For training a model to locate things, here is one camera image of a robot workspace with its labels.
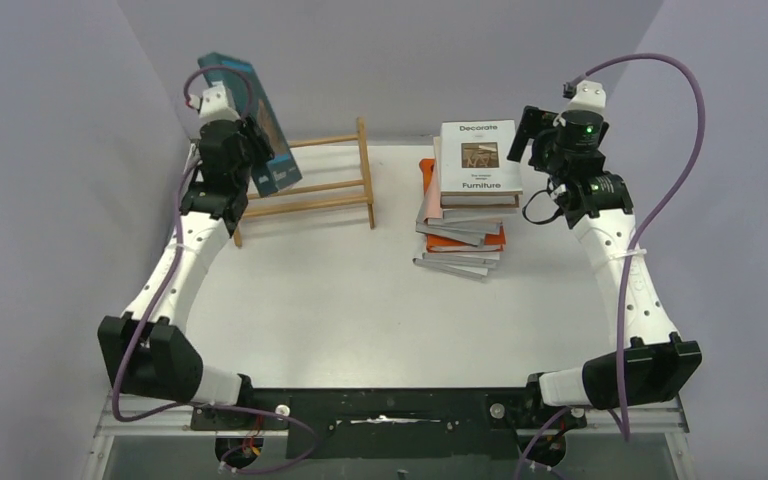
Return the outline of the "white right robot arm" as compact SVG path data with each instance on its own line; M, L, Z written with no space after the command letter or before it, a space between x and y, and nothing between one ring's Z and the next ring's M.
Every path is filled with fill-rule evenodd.
M507 155L547 175L546 193L590 262L615 325L616 350L578 368L539 373L522 400L532 425L550 425L562 406L615 409L674 399L702 361L697 342L670 320L635 235L624 179L604 168L600 144L609 125L592 111L555 113L527 106Z

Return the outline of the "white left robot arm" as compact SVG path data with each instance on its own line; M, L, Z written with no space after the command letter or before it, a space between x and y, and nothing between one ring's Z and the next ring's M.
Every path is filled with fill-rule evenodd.
M206 365L186 336L194 300L247 205L254 168L274 156L253 116L204 124L175 196L173 232L137 297L97 336L113 389L174 404L241 405L243 374Z

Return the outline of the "white Afternoon tea book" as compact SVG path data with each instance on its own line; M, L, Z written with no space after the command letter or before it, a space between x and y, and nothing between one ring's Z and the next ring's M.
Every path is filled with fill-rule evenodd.
M446 224L461 221L472 221L479 218L495 218L513 212L520 206L519 196L492 198L474 198L466 205L444 206L438 185L438 175L434 170L436 162L441 158L441 140L433 138L433 159L426 162L421 170L424 182L424 200L420 217L428 224Z

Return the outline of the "white Decorate Furniture book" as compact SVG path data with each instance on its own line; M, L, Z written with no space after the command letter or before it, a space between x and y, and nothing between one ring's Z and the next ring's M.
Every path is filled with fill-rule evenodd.
M522 194L520 167L507 159L516 133L511 120L441 125L436 171L444 208L513 206Z

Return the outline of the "teal Humor book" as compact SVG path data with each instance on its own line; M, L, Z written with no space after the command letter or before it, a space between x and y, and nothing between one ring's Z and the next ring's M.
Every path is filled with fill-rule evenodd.
M237 112L245 120L252 120L257 125L265 143L269 145L272 158L258 161L252 167L251 180L258 196L272 196L298 183L302 173L253 65L216 52L199 57L197 62L200 68L222 65L239 71L246 78L243 81L239 75L223 69L203 74L209 86L222 84L227 88Z

